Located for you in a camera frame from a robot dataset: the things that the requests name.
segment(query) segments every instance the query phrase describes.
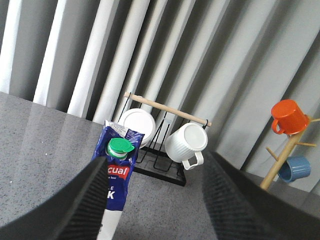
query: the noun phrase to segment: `gray countertop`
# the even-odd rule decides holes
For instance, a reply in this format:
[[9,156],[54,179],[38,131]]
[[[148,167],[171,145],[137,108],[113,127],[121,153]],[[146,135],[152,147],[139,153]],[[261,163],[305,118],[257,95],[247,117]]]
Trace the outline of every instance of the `gray countertop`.
[[[54,195],[90,161],[102,125],[0,92],[0,226]],[[202,167],[185,187],[134,172],[114,240],[216,239]]]

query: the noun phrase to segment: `white mug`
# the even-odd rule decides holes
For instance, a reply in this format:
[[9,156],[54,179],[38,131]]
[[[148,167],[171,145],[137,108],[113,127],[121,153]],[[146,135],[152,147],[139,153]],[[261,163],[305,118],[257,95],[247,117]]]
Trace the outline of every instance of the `white mug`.
[[[182,163],[186,170],[204,163],[201,153],[208,144],[205,130],[198,124],[189,122],[171,134],[164,143],[166,154],[173,161]],[[190,165],[189,159],[196,157],[197,163]]]

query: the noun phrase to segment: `green bottle cap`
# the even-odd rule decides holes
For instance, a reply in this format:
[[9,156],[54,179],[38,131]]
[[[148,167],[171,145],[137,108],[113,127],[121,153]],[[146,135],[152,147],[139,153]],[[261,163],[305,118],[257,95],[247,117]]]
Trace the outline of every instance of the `green bottle cap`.
[[109,142],[109,147],[112,151],[119,154],[129,153],[135,149],[131,142],[124,138],[112,138]]

